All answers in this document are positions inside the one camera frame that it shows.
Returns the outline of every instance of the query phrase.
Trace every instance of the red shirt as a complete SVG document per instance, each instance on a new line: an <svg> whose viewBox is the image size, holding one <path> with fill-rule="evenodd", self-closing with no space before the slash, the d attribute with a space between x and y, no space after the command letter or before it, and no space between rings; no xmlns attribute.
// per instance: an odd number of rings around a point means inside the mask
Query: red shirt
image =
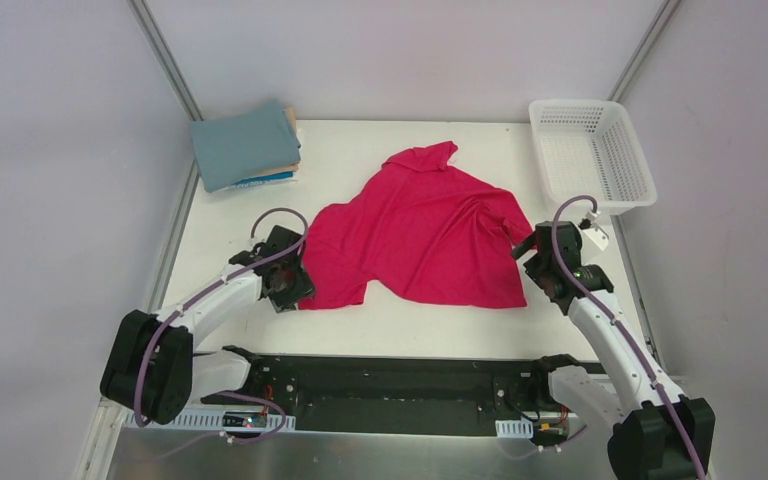
<svg viewBox="0 0 768 480"><path fill-rule="evenodd" d="M302 309L361 304L370 280L415 302L525 306L510 252L531 225L510 192L448 165L457 149L398 153L352 201L319 212L303 257L316 295Z"/></svg>

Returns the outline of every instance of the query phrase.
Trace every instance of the white plastic basket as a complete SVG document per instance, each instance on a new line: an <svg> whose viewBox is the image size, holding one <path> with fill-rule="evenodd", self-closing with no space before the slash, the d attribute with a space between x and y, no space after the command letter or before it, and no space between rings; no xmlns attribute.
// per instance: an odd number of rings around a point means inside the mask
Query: white plastic basket
<svg viewBox="0 0 768 480"><path fill-rule="evenodd" d="M611 215L655 203L652 174L622 105L538 100L528 112L550 209L583 193L593 195L599 209Z"/></svg>

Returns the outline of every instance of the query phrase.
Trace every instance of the wall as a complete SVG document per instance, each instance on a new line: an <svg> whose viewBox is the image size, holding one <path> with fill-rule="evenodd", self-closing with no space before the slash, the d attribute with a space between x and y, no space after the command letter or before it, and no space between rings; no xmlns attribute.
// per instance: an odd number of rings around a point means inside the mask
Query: wall
<svg viewBox="0 0 768 480"><path fill-rule="evenodd" d="M522 121L607 98L662 0L150 0L208 118Z"/></svg>
<svg viewBox="0 0 768 480"><path fill-rule="evenodd" d="M188 143L124 1L0 1L0 479L73 474Z"/></svg>
<svg viewBox="0 0 768 480"><path fill-rule="evenodd" d="M768 2L684 2L626 105L658 202L624 216L672 373L726 479L768 478Z"/></svg>

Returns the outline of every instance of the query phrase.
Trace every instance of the gray folded garment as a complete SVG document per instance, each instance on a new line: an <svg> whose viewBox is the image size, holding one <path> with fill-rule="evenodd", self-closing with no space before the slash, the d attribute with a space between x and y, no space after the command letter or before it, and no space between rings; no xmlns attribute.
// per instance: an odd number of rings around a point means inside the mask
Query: gray folded garment
<svg viewBox="0 0 768 480"><path fill-rule="evenodd" d="M276 100L236 117L192 122L190 134L208 192L301 159L299 139Z"/></svg>

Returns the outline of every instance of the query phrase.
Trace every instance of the tabletop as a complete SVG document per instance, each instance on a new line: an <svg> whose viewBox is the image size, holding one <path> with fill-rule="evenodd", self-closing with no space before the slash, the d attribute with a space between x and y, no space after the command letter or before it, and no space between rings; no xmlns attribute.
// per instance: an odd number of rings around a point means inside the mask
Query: tabletop
<svg viewBox="0 0 768 480"><path fill-rule="evenodd" d="M459 150L450 164L513 193L532 225L551 220L544 204L528 124L302 120L298 180L209 194L197 186L164 298L164 305L192 293L218 274L228 259L248 249L252 222L265 210L290 207L312 221L331 203L345 203L391 155L451 140ZM301 230L285 213L263 221ZM609 219L600 223L612 236ZM642 336L623 259L616 241L598 257L614 284L626 319ZM403 300L377 281L363 305L276 314L262 301L213 332L199 351L224 345L271 354L410 358L534 359L569 353L597 361L578 329L521 270L525 308L491 310L425 305Z"/></svg>

